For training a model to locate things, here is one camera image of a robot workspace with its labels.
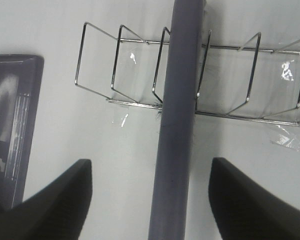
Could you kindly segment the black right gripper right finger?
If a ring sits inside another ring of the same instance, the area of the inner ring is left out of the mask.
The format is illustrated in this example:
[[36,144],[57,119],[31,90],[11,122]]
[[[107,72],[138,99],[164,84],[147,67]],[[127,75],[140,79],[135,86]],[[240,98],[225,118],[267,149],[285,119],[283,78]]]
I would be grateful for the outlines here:
[[300,210],[226,158],[212,160],[208,198],[223,240],[300,240]]

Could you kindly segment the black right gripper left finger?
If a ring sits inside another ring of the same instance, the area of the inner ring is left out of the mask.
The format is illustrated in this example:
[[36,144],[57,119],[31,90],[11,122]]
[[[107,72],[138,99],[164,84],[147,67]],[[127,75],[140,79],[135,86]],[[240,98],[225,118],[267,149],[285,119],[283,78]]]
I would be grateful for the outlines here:
[[79,159],[41,191],[0,214],[0,240],[77,240],[92,199],[92,162]]

